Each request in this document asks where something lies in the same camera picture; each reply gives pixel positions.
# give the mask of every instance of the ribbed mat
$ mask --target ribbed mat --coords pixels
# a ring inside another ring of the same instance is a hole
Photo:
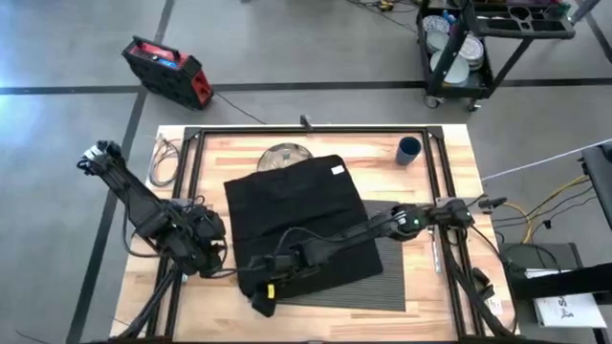
[[[387,201],[363,201],[369,217],[397,204]],[[405,312],[404,263],[402,243],[376,239],[384,272],[355,283],[279,300],[281,304],[357,308]]]

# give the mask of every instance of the gray concrete floor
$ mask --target gray concrete floor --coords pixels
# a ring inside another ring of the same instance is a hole
[[[0,3],[0,91],[13,87],[137,85],[120,51],[132,34],[153,38],[164,0],[95,2],[8,0]],[[595,19],[608,39],[609,2]],[[415,12],[389,14],[402,27],[345,0],[176,0],[164,44],[196,55],[212,83],[420,80]],[[509,79],[612,76],[591,28],[577,24],[571,41],[536,42]],[[489,39],[498,71],[517,42]],[[501,88],[468,114],[450,101],[433,111],[423,91],[338,90],[227,92],[268,123],[467,123],[481,176],[538,161],[612,135],[612,86]],[[97,139],[122,141],[136,94],[0,96],[0,342],[29,343],[18,330],[49,343],[65,341],[106,196],[101,181],[75,163]],[[161,124],[252,124],[213,99],[191,112],[148,95],[130,167],[144,178]],[[485,182],[495,196],[526,208],[579,173],[576,156]],[[115,216],[83,340],[104,338],[113,321],[125,252]],[[495,216],[513,214],[499,210]],[[520,226],[500,229],[509,242]],[[612,234],[595,202],[559,216],[536,240],[575,242],[586,265],[612,260]],[[602,308],[607,319],[612,311]],[[588,331],[542,330],[533,338],[591,342]]]

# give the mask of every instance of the black cloth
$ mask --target black cloth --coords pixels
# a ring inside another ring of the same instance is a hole
[[[272,254],[283,232],[292,226],[331,236],[367,221],[348,169],[336,155],[253,173],[226,182],[225,188],[239,268],[246,267],[252,256]],[[308,238],[307,233],[294,231],[283,247]],[[334,255],[319,273],[278,287],[276,298],[325,290],[382,272],[381,258],[372,240]],[[247,296],[266,279],[266,271],[238,272],[238,285]]]

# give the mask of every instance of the wooden table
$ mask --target wooden table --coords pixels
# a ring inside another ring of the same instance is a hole
[[[184,126],[161,126],[159,133],[169,140],[180,140]],[[478,169],[466,125],[443,125],[448,159],[458,197],[482,193]],[[207,135],[200,171],[198,195],[206,197],[222,216],[231,246],[230,217],[224,181],[249,175],[262,152],[280,142],[306,146],[315,156],[338,154],[343,157],[355,186],[364,200],[430,203],[432,196],[424,154],[408,167],[393,162],[397,143],[407,134],[307,134],[307,135]],[[437,147],[434,159],[438,181],[444,182]],[[172,173],[175,161],[159,168],[161,178]],[[160,198],[170,198],[172,185],[157,188],[147,184]],[[188,177],[184,182],[184,192]],[[489,216],[474,215],[476,226],[496,243]],[[136,251],[147,252],[141,240],[133,241]],[[456,339],[448,286],[443,273],[434,270],[431,236],[423,231],[404,245],[405,312],[371,311],[279,305],[275,316],[266,318],[251,308],[237,287],[235,276],[204,280],[193,276],[184,284],[176,341],[443,341]],[[510,327],[514,307],[505,282],[504,270],[491,248],[477,235],[468,238],[470,258],[491,278],[495,297],[501,302],[500,319]],[[228,267],[234,267],[230,251]],[[150,296],[157,272],[157,259],[129,257],[117,305],[112,334],[120,333]],[[466,321],[470,322],[467,299],[463,297]]]

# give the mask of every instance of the dark blue mug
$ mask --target dark blue mug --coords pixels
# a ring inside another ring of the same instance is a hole
[[[395,163],[406,166],[411,163],[421,153],[421,142],[412,137],[405,137],[398,144],[398,151],[395,154]]]

